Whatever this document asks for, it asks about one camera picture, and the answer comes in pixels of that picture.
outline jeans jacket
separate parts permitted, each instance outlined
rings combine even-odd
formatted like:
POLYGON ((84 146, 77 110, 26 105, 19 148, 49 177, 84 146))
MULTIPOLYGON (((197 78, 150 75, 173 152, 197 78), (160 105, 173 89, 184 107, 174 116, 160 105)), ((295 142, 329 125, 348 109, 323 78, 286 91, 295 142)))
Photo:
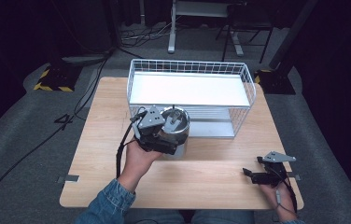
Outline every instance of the jeans jacket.
MULTIPOLYGON (((117 179, 113 179, 77 217, 75 223, 123 223, 123 217, 134 200, 135 194, 127 191, 117 179)), ((304 224, 304 222, 294 220, 283 224, 304 224)))

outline wire basket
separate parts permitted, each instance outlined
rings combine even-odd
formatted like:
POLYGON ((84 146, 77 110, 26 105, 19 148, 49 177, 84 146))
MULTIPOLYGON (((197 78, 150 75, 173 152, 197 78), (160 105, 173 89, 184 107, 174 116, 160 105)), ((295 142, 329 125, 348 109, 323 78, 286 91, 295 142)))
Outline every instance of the wire basket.
POLYGON ((190 115, 190 137, 233 138, 256 90, 245 63, 134 59, 127 98, 131 116, 142 106, 176 105, 190 115))

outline person's left hand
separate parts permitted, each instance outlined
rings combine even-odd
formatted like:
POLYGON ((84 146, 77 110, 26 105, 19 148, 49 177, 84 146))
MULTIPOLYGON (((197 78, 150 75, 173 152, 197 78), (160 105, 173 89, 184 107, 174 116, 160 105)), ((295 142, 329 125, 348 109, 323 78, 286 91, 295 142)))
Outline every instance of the person's left hand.
POLYGON ((141 177, 161 155, 157 151, 146 152, 136 141, 132 141, 127 145, 126 163, 118 181, 128 191, 134 192, 141 177))

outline hand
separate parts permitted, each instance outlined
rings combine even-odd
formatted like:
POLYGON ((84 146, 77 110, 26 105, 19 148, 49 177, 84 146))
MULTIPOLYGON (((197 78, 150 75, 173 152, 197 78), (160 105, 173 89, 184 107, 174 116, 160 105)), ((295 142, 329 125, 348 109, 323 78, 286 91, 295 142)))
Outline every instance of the hand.
POLYGON ((272 208, 275 209, 281 222, 298 219, 297 215, 294 213, 291 194, 283 182, 280 182, 277 187, 260 185, 260 190, 265 194, 272 208), (277 202, 276 190, 280 193, 281 204, 277 202))
POLYGON ((152 162, 158 159, 162 153, 157 151, 146 152, 136 141, 127 145, 126 163, 118 181, 131 193, 134 193, 141 177, 147 173, 152 162))

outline wooden table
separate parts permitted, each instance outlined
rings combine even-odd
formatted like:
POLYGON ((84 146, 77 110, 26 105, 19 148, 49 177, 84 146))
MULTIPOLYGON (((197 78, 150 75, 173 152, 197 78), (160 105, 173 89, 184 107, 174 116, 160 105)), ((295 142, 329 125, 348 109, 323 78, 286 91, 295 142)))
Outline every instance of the wooden table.
MULTIPOLYGON (((79 180, 64 184, 62 206, 87 207, 115 178, 117 149, 130 124, 126 85, 125 77, 100 80, 68 173, 79 175, 79 180)), ((153 163, 137 187, 133 207, 269 209, 258 185, 242 172, 243 167, 264 172, 257 156, 272 150, 285 153, 263 92, 256 87, 256 102, 234 139, 189 138, 182 160, 160 158, 153 163)), ((285 166, 290 172, 288 162, 285 166)), ((302 209, 297 183, 293 178, 290 181, 302 209)))

